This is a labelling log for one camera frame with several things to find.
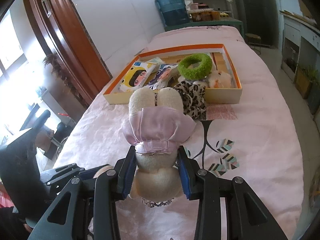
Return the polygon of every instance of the metal screw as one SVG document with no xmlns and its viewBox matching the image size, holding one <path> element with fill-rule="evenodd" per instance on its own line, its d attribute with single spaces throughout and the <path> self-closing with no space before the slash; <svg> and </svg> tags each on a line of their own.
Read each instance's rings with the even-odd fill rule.
<svg viewBox="0 0 320 240">
<path fill-rule="evenodd" d="M 241 177 L 235 177 L 235 182 L 241 184 L 243 179 Z"/>
<path fill-rule="evenodd" d="M 113 175 L 115 175 L 115 174 L 116 174 L 116 171 L 113 170 L 113 169 L 107 171 L 107 175 L 108 175 L 108 176 L 113 176 Z"/>
<path fill-rule="evenodd" d="M 204 169 L 199 169 L 198 174 L 201 175 L 201 176 L 204 176 L 204 175 L 207 174 L 207 171 L 204 170 Z"/>
<path fill-rule="evenodd" d="M 71 183 L 72 183 L 72 184 L 78 184 L 79 181 L 80 181 L 80 179 L 77 177 L 77 178 L 73 178 L 73 179 L 71 180 Z"/>
</svg>

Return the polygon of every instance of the bed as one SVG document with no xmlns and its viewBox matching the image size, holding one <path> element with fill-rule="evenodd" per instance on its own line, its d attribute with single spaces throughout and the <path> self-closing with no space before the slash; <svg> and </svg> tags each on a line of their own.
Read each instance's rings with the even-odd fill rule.
<svg viewBox="0 0 320 240">
<path fill-rule="evenodd" d="M 265 63 L 245 44 L 238 30 L 228 26 L 161 33 L 143 51 L 205 43 L 225 45 L 237 69 L 242 96 L 239 104 L 208 105 L 207 120 L 197 121 L 184 145 L 191 158 L 216 176 L 243 177 L 291 239 L 303 200 L 302 154 L 289 108 Z M 114 165 L 126 156 L 130 145 L 121 126 L 128 117 L 128 106 L 109 105 L 102 95 L 104 90 L 74 128 L 55 167 L 77 163 L 89 169 Z M 150 208 L 141 199 L 127 198 L 116 206 L 121 239 L 194 237 L 198 201 L 183 196 L 169 205 Z M 221 219 L 221 238 L 226 239 L 223 209 Z"/>
</svg>

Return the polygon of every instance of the planter box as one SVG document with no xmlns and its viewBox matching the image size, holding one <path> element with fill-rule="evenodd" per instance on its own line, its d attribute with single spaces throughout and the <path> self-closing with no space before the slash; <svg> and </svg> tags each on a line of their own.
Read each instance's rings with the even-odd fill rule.
<svg viewBox="0 0 320 240">
<path fill-rule="evenodd" d="M 308 106 L 311 114 L 316 114 L 320 106 L 320 87 L 316 84 L 312 86 L 309 97 Z"/>
<path fill-rule="evenodd" d="M 119 87 L 124 75 L 135 61 L 145 62 L 154 57 L 159 57 L 167 64 L 173 64 L 174 62 L 170 62 L 170 60 L 172 60 L 174 57 L 181 58 L 181 55 L 185 56 L 193 53 L 221 53 L 225 61 L 226 68 L 232 75 L 232 84 L 234 88 L 207 88 L 204 95 L 206 102 L 219 104 L 238 104 L 242 93 L 242 87 L 236 69 L 223 44 L 186 45 L 141 53 L 137 55 L 132 62 L 130 62 L 124 68 L 124 70 L 122 70 L 119 76 L 110 82 L 110 85 L 104 92 L 103 96 L 111 105 L 128 104 L 130 96 L 133 92 L 122 92 L 119 90 Z"/>
<path fill-rule="evenodd" d="M 304 75 L 302 70 L 298 68 L 297 70 L 297 79 L 296 79 L 296 84 L 295 84 L 297 90 L 300 92 L 302 95 L 303 99 L 308 98 L 312 83 L 310 80 Z"/>
</svg>

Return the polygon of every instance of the potted plant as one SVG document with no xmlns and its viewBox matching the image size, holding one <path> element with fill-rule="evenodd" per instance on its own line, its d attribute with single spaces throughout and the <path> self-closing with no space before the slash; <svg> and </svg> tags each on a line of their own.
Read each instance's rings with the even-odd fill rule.
<svg viewBox="0 0 320 240">
<path fill-rule="evenodd" d="M 302 95 L 303 99 L 306 99 L 309 96 L 312 83 L 317 80 L 318 70 L 313 69 L 311 66 L 301 67 L 298 66 L 297 70 L 297 79 L 296 79 L 296 88 Z"/>
<path fill-rule="evenodd" d="M 308 97 L 308 106 L 311 114 L 316 114 L 320 106 L 320 82 L 316 81 L 312 84 L 310 94 Z"/>
</svg>

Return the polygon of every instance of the beige plush toy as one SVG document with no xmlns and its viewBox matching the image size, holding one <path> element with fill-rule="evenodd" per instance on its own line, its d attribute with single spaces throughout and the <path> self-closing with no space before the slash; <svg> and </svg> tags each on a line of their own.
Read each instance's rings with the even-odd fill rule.
<svg viewBox="0 0 320 240">
<path fill-rule="evenodd" d="M 208 75 L 208 82 L 210 88 L 231 88 L 230 74 L 221 70 L 214 70 Z"/>
<path fill-rule="evenodd" d="M 153 202 L 183 194 L 179 171 L 174 164 L 179 145 L 192 134 L 196 123 L 183 114 L 179 93 L 161 89 L 157 96 L 146 87 L 136 90 L 129 101 L 129 119 L 122 129 L 135 145 L 136 171 L 130 197 Z"/>
</svg>

